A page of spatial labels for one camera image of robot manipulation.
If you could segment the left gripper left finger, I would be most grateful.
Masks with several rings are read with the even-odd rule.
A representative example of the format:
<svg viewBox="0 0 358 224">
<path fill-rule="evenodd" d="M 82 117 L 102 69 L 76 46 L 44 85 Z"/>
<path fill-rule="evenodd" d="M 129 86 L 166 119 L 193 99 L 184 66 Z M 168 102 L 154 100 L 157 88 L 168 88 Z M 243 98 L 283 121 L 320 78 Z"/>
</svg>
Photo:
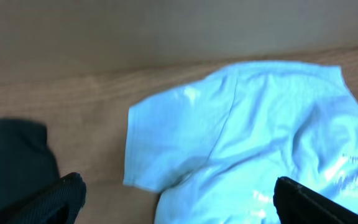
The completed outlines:
<svg viewBox="0 0 358 224">
<path fill-rule="evenodd" d="M 0 224 L 74 224 L 85 200 L 86 184 L 72 172 L 0 210 Z"/>
</svg>

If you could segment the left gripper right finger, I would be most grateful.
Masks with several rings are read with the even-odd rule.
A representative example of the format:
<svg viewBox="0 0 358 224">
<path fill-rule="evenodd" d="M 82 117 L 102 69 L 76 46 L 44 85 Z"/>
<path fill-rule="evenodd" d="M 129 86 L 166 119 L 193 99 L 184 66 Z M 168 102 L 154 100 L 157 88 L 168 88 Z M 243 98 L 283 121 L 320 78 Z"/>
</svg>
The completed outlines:
<svg viewBox="0 0 358 224">
<path fill-rule="evenodd" d="M 358 214 L 289 177 L 277 179 L 273 204 L 281 224 L 358 224 Z"/>
</svg>

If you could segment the light blue t-shirt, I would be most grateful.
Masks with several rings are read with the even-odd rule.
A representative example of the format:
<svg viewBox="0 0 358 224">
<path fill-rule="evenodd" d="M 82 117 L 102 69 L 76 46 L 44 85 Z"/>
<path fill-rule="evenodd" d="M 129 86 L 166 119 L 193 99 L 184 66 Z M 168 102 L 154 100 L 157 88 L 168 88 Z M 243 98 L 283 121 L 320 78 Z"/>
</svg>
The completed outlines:
<svg viewBox="0 0 358 224">
<path fill-rule="evenodd" d="M 249 62 L 129 109 L 124 184 L 155 223 L 278 223 L 289 177 L 358 214 L 358 102 L 338 66 Z"/>
</svg>

